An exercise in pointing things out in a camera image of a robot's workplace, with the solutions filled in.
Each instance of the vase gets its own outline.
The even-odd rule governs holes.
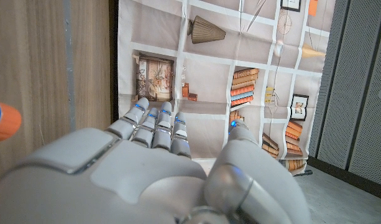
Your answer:
[[[226,32],[207,20],[196,16],[194,21],[189,21],[188,35],[191,34],[193,44],[211,42],[225,39]]]

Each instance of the robot finger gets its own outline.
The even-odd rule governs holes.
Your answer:
[[[248,140],[255,145],[258,145],[257,140],[255,139],[252,132],[249,131],[247,125],[240,119],[235,119],[232,121],[232,123],[229,125],[229,137],[228,141],[230,140]]]
[[[170,146],[171,146],[171,133],[162,128],[157,128],[154,132],[152,148],[153,149],[161,148],[169,152]]]
[[[134,137],[132,137],[132,142],[147,148],[151,147],[157,116],[157,109],[150,109],[150,111],[143,119],[142,124],[139,126],[139,129],[136,131]]]
[[[189,142],[187,141],[186,119],[182,112],[175,116],[173,125],[171,153],[178,156],[185,156],[191,159]]]
[[[171,130],[172,105],[170,102],[164,102],[161,106],[160,114],[157,120],[157,126]]]
[[[107,131],[128,140],[148,106],[149,101],[146,98],[141,98],[123,117],[110,125]]]
[[[175,116],[175,122],[173,124],[173,132],[172,139],[178,138],[187,138],[188,135],[186,133],[186,121],[185,115],[182,112],[177,113]]]

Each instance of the floor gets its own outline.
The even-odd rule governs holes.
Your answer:
[[[305,193],[312,223],[381,223],[381,199],[308,166],[295,177]]]

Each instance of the perforated metal panel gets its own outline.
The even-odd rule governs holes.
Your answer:
[[[381,0],[349,5],[318,159],[345,169],[381,21]]]
[[[349,172],[381,184],[381,41]]]
[[[329,97],[329,87],[331,86],[331,80],[335,72],[335,62],[337,60],[337,53],[339,51],[342,39],[341,33],[344,26],[347,4],[348,0],[337,0],[335,2],[333,23],[331,24],[326,52],[326,61],[324,63],[323,76],[321,77],[319,97],[317,100],[316,113],[314,114],[312,133],[309,143],[309,155],[313,157],[316,157],[321,126]]]

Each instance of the picture frame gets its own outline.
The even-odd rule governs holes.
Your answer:
[[[280,8],[290,11],[300,12],[302,0],[281,0]]]
[[[290,110],[290,121],[305,121],[309,96],[293,94]]]

